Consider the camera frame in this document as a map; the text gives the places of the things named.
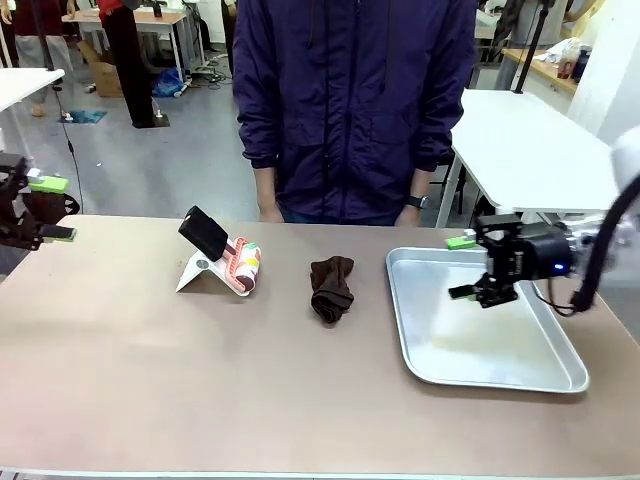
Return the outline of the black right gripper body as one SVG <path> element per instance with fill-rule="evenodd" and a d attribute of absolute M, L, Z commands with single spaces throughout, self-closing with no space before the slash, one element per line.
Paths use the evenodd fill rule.
<path fill-rule="evenodd" d="M 476 244 L 486 250 L 486 272 L 474 285 L 476 300 L 490 308 L 517 299 L 515 284 L 571 273 L 574 254 L 562 224 L 525 224 L 515 214 L 480 216 Z"/>

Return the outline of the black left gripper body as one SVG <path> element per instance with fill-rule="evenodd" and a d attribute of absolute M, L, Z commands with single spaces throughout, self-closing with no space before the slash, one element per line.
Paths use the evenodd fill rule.
<path fill-rule="evenodd" d="M 42 223 L 27 209 L 22 191 L 28 189 L 27 160 L 18 154 L 1 154 L 1 244 L 38 250 L 43 243 Z"/>

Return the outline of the person's left hand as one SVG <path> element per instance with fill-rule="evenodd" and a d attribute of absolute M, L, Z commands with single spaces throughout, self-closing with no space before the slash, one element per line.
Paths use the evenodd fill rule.
<path fill-rule="evenodd" d="M 411 205 L 405 205 L 398 215 L 394 225 L 396 227 L 419 227 L 421 216 L 421 209 Z"/>

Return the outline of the person's right hand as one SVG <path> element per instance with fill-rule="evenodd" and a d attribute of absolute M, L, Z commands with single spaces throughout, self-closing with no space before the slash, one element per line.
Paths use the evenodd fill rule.
<path fill-rule="evenodd" d="M 284 219 L 277 202 L 274 199 L 258 201 L 259 219 L 261 222 L 283 223 Z"/>

